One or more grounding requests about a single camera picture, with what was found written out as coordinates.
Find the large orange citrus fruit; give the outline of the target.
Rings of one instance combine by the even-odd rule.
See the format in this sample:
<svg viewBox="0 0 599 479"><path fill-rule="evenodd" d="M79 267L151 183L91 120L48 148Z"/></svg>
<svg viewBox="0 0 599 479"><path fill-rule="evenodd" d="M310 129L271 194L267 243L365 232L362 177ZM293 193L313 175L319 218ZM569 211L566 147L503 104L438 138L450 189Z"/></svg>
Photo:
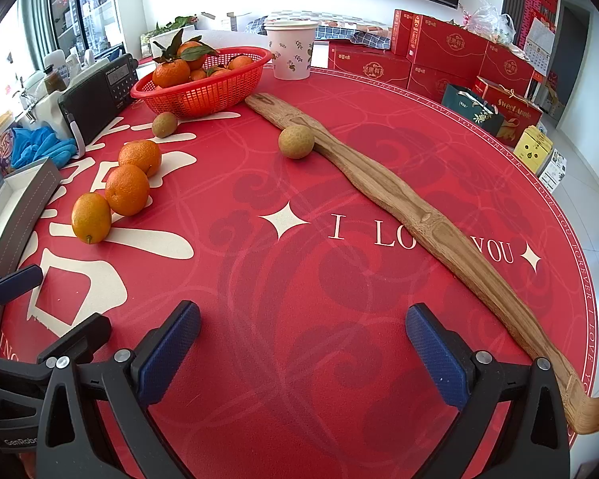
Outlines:
<svg viewBox="0 0 599 479"><path fill-rule="evenodd" d="M86 244L96 244L108 236L111 229L109 203L96 192L87 192L73 204L71 226L76 238Z"/></svg>

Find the kiwi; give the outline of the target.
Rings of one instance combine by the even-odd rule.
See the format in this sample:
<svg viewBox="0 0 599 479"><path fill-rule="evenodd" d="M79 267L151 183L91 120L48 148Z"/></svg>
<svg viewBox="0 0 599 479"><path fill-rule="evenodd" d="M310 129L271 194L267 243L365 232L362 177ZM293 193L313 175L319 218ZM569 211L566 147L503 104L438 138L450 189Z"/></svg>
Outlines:
<svg viewBox="0 0 599 479"><path fill-rule="evenodd" d="M164 113L158 114L151 123L151 130L155 137L158 139L165 139L167 136L172 135L178 127L178 118L170 113L164 111Z"/></svg>
<svg viewBox="0 0 599 479"><path fill-rule="evenodd" d="M315 136L306 125L290 125L280 132L278 146L284 157L301 159L313 150Z"/></svg>

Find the wooden back scratcher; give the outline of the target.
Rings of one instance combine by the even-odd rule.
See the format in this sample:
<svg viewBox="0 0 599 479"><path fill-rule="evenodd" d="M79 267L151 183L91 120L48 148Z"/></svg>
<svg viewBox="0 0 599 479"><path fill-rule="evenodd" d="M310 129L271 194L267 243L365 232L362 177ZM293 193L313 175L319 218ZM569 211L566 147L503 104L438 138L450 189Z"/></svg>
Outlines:
<svg viewBox="0 0 599 479"><path fill-rule="evenodd" d="M566 356L539 320L474 242L404 180L374 159L338 140L313 117L269 93L254 93L245 104L272 125L309 128L316 150L333 163L359 192L391 214L425 250L435 256L500 320L517 345L552 363L569 427L579 435L599 431L599 397L591 397Z"/></svg>

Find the purple milk tea cup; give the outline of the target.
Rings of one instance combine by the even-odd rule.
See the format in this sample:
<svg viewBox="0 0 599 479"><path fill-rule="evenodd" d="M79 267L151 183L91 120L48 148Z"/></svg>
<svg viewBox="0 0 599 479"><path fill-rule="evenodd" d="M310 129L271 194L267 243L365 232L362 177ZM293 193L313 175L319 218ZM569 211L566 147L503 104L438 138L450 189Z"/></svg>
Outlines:
<svg viewBox="0 0 599 479"><path fill-rule="evenodd" d="M4 175L12 169L12 150L15 143L14 114L11 111L0 116L0 170Z"/></svg>

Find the blue rubber gloves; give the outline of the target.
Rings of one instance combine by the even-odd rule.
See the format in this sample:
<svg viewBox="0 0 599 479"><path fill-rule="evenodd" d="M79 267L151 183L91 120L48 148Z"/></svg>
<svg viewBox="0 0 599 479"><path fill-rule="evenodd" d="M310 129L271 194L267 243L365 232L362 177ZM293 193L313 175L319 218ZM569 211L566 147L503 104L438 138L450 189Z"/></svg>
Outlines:
<svg viewBox="0 0 599 479"><path fill-rule="evenodd" d="M44 158L50 158L56 168L61 169L77 153L75 140L58 139L48 125L35 130L15 127L14 134L10 156L10 166L14 170Z"/></svg>

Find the middle mandarin orange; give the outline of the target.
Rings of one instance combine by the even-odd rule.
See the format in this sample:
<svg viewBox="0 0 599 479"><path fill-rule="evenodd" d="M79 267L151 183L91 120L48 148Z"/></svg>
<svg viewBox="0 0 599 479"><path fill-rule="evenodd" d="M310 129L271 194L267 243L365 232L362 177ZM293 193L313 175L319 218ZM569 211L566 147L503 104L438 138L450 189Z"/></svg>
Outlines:
<svg viewBox="0 0 599 479"><path fill-rule="evenodd" d="M143 210L149 198L149 190L145 172L133 164L123 164L109 174L105 198L115 213L131 216Z"/></svg>

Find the mandarin orange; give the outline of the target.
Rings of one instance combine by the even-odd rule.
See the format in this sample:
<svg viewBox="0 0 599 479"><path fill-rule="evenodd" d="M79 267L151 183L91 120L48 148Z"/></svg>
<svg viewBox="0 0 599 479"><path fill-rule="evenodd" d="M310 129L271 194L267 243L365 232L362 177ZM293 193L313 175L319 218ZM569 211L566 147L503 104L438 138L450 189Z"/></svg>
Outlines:
<svg viewBox="0 0 599 479"><path fill-rule="evenodd" d="M125 144L117 156L120 166L137 166L148 178L158 173L162 164L162 151L159 145L149 140L134 141Z"/></svg>
<svg viewBox="0 0 599 479"><path fill-rule="evenodd" d="M131 216L143 210L149 198L149 190L145 172L133 164L123 164L109 174L105 198L115 213Z"/></svg>

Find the white organizer container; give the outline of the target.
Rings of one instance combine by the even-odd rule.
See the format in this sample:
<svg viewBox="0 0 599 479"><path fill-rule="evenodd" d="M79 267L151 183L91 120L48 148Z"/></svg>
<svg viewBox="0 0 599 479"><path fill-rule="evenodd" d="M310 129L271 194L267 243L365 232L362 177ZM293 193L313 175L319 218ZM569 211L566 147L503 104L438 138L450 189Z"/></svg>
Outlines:
<svg viewBox="0 0 599 479"><path fill-rule="evenodd" d="M71 137L69 125L59 107L60 98L108 63L109 59L104 57L82 67L79 58L74 54L65 57L63 50L54 50L47 54L44 57L45 69L30 76L20 94L24 112L24 119L20 119L20 123L30 129L49 125L61 140ZM58 75L65 84L65 90L48 90L45 82L48 75Z"/></svg>

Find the red round table mat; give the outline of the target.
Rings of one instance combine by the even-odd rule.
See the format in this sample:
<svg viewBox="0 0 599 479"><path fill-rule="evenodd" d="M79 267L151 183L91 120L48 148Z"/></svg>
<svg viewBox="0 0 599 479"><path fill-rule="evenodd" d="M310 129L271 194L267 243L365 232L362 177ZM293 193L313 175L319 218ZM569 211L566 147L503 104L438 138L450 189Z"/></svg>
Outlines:
<svg viewBox="0 0 599 479"><path fill-rule="evenodd" d="M489 135L418 96L331 71L260 91L320 121L449 218L532 309L585 384L599 342L592 281L567 218ZM112 323L101 358L134 347L184 299L201 333L151 410L200 478L408 478L454 418L406 335L418 302L474 349L526 354L474 294L320 154L292 161L245 105L160 144L143 212L107 240L73 236L152 113L120 111L69 164L23 259L41 288L9 304L0 356L32 361L73 325Z"/></svg>

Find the dark spice bottle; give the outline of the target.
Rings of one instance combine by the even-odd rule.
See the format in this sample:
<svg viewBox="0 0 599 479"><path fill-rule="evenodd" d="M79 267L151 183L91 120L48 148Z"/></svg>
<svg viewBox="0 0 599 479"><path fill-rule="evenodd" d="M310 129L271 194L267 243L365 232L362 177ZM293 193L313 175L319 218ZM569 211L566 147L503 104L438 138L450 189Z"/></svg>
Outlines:
<svg viewBox="0 0 599 479"><path fill-rule="evenodd" d="M53 65L48 65L44 69L45 78L44 85L48 95L53 94L56 91L63 92L67 88L65 80L61 77L61 74Z"/></svg>

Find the mandarins in basket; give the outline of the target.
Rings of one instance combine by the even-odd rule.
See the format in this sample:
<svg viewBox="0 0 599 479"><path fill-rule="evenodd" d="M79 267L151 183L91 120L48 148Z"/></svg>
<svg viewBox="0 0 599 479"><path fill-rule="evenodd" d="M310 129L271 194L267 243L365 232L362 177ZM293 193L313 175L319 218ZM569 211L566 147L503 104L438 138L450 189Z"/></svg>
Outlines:
<svg viewBox="0 0 599 479"><path fill-rule="evenodd" d="M237 54L227 63L205 67L206 60L210 57L219 57L219 52L203 42L201 36L184 41L183 32L179 29L167 47L158 41L153 43L160 51L160 54L153 59L155 69L151 75L152 82L158 89L219 77L254 63L254 59L249 55Z"/></svg>

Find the red plastic fruit basket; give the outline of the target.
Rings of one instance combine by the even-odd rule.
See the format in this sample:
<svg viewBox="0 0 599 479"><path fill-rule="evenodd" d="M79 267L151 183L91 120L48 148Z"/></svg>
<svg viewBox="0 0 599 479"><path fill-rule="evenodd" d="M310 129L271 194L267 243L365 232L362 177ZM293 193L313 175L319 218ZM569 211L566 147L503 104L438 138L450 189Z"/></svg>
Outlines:
<svg viewBox="0 0 599 479"><path fill-rule="evenodd" d="M272 52L261 47L221 48L217 58L219 62L229 62L238 54L251 58L252 63L217 77L170 88L158 88L149 73L134 84L131 96L143 101L155 114L169 111L179 119L196 119L219 113L253 93L260 83L264 67L272 60Z"/></svg>

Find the yellow small box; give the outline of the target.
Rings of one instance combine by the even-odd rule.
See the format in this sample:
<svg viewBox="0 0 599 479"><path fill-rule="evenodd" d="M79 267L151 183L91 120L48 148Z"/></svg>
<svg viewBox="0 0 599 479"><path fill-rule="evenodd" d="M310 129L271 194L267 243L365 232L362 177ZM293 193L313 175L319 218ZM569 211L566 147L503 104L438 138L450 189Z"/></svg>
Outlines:
<svg viewBox="0 0 599 479"><path fill-rule="evenodd" d="M529 125L514 147L513 155L533 174L538 174L552 150L553 141L535 125Z"/></svg>

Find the white floral paper cup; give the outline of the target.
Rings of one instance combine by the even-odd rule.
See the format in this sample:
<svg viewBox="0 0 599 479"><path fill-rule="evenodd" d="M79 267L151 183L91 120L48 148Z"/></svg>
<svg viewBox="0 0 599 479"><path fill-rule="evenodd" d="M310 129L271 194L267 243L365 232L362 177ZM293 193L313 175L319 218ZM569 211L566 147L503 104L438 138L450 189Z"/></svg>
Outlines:
<svg viewBox="0 0 599 479"><path fill-rule="evenodd" d="M277 79L295 81L310 75L319 24L307 20L268 20L265 29Z"/></svg>

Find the red gift boxes stack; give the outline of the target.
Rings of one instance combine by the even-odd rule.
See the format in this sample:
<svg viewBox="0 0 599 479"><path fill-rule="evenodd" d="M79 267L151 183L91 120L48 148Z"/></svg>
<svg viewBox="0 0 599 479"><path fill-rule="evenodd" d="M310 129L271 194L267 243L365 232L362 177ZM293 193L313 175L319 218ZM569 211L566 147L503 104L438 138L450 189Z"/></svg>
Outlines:
<svg viewBox="0 0 599 479"><path fill-rule="evenodd" d="M534 68L511 48L437 18L397 9L388 49L329 42L328 67L440 102L448 84L470 88L478 78L523 96Z"/></svg>

